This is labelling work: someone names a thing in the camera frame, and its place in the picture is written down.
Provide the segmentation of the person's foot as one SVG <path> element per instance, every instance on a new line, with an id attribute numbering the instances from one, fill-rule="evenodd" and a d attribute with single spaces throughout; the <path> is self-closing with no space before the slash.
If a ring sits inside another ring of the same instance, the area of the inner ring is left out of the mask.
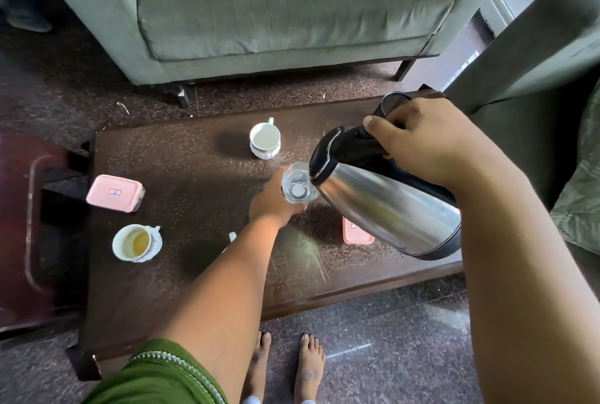
<path id="1" fill-rule="evenodd" d="M 247 370 L 240 404 L 263 404 L 271 334 L 259 331 Z"/>
<path id="2" fill-rule="evenodd" d="M 49 33 L 53 30 L 52 24 L 42 13 L 29 13 L 25 15 L 4 13 L 4 15 L 7 23 L 14 28 L 41 34 Z"/>
<path id="3" fill-rule="evenodd" d="M 293 398 L 295 404 L 316 404 L 325 369 L 326 354 L 319 339 L 303 333 L 299 341 Z"/>

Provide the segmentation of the person's right hand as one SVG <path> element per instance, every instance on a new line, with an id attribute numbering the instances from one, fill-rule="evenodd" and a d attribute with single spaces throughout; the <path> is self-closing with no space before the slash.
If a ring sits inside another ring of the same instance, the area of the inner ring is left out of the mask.
<path id="1" fill-rule="evenodd" d="M 499 148 L 446 98 L 415 98 L 388 121 L 404 130 L 398 152 L 387 152 L 415 176 L 455 195 L 477 172 L 503 160 Z"/>

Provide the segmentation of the dark red wooden chair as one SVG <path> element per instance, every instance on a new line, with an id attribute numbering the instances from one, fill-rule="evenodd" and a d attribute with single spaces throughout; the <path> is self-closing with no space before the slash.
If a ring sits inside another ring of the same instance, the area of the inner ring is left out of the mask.
<path id="1" fill-rule="evenodd" d="M 78 236 L 89 213 L 82 200 L 44 185 L 86 176 L 90 159 L 33 135 L 0 127 L 0 338 L 78 316 L 82 277 L 52 283 L 42 271 L 43 226 Z"/>

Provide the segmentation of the dark wooden coffee table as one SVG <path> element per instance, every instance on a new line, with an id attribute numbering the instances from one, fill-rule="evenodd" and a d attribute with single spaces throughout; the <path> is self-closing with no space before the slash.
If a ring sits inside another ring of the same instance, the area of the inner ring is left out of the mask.
<path id="1" fill-rule="evenodd" d="M 118 370 L 172 311 L 180 294 L 242 229 L 252 196 L 277 167 L 310 158 L 326 132 L 356 125 L 379 104 L 366 97 L 272 110 L 178 119 L 98 132 L 94 175 L 113 173 L 146 189 L 132 214 L 93 208 L 89 285 L 76 345 L 67 355 L 81 381 Z M 274 118 L 281 150 L 269 160 L 250 150 L 252 127 Z M 124 262 L 112 251 L 127 225 L 160 226 L 151 260 Z M 323 199 L 277 236 L 262 321 L 325 307 L 462 270 L 460 252 L 424 262 L 375 241 L 345 244 L 342 220 Z"/>

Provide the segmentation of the white cup with tea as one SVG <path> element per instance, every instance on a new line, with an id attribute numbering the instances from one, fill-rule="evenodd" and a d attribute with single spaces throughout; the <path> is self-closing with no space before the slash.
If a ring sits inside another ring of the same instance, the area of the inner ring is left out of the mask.
<path id="1" fill-rule="evenodd" d="M 134 262 L 148 243 L 143 225 L 127 225 L 119 230 L 112 240 L 113 254 L 124 262 Z"/>

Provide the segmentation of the patterned green cushion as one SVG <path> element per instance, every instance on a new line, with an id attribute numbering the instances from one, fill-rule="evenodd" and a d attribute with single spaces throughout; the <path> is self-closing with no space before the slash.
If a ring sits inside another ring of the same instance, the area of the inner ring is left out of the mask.
<path id="1" fill-rule="evenodd" d="M 600 256 L 600 79 L 581 116 L 575 171 L 550 216 L 566 242 Z"/>

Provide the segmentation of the clear drinking glass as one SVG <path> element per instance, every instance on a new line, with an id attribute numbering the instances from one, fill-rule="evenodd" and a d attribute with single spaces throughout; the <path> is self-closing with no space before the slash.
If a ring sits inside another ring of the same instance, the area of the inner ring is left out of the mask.
<path id="1" fill-rule="evenodd" d="M 310 180 L 309 164 L 295 162 L 288 165 L 281 179 L 281 190 L 289 203 L 310 204 L 320 193 Z"/>

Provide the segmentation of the person's left hand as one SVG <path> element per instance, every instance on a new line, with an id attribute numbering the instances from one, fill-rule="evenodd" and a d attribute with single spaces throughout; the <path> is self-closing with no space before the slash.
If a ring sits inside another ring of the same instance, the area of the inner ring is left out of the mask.
<path id="1" fill-rule="evenodd" d="M 281 190 L 285 168 L 282 166 L 274 171 L 262 189 L 254 195 L 249 207 L 249 221 L 269 218 L 279 229 L 288 224 L 289 221 L 280 221 L 280 203 L 287 201 Z"/>

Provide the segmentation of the person's left foot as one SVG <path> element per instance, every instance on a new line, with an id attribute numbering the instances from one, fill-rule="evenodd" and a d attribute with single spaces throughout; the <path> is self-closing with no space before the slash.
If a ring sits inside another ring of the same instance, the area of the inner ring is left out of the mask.
<path id="1" fill-rule="evenodd" d="M 247 370 L 240 404 L 263 404 L 271 334 L 259 331 Z"/>

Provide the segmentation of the metal tea strainer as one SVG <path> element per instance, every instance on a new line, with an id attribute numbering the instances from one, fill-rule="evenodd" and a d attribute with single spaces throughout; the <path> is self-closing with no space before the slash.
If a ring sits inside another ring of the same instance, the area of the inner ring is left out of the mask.
<path id="1" fill-rule="evenodd" d="M 387 119 L 388 116 L 401 105 L 408 103 L 411 99 L 406 93 L 392 91 L 386 93 L 380 100 L 379 105 L 373 112 L 373 116 Z"/>

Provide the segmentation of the person's left forearm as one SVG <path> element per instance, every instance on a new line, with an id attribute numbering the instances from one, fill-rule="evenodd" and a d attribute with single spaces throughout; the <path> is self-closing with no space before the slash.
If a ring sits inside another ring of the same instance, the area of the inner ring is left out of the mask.
<path id="1" fill-rule="evenodd" d="M 194 282 L 160 332 L 193 356 L 238 402 L 258 338 L 266 273 L 275 238 L 291 214 L 255 215 Z"/>

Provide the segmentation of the person's right forearm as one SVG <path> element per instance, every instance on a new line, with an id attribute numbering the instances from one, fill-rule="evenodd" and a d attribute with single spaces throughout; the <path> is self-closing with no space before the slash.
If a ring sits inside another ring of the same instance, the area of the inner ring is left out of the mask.
<path id="1" fill-rule="evenodd" d="M 600 404 L 600 302 L 526 175 L 457 158 L 462 259 L 487 404 Z"/>

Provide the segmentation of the pink lidded container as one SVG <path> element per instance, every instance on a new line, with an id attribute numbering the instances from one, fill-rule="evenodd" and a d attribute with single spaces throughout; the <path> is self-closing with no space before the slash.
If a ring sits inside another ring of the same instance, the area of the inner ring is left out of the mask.
<path id="1" fill-rule="evenodd" d="M 353 245 L 370 245 L 374 242 L 374 236 L 362 230 L 347 218 L 342 218 L 342 237 L 345 243 Z"/>
<path id="2" fill-rule="evenodd" d="M 86 202 L 98 208 L 131 213 L 139 209 L 145 192 L 137 180 L 100 174 L 93 180 Z"/>

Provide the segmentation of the person's right foot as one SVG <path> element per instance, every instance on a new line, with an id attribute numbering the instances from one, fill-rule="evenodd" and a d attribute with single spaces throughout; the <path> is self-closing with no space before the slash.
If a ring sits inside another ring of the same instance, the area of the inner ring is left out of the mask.
<path id="1" fill-rule="evenodd" d="M 293 398 L 295 404 L 316 404 L 325 369 L 326 354 L 319 339 L 303 333 L 299 341 Z"/>

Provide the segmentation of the steel kettle with black handle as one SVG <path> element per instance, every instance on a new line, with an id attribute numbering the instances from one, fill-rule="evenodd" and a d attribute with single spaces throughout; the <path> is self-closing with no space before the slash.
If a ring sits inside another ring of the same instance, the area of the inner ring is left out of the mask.
<path id="1" fill-rule="evenodd" d="M 375 239 L 404 255 L 444 259 L 461 248 L 454 195 L 401 168 L 363 126 L 324 135 L 309 162 L 321 196 Z"/>

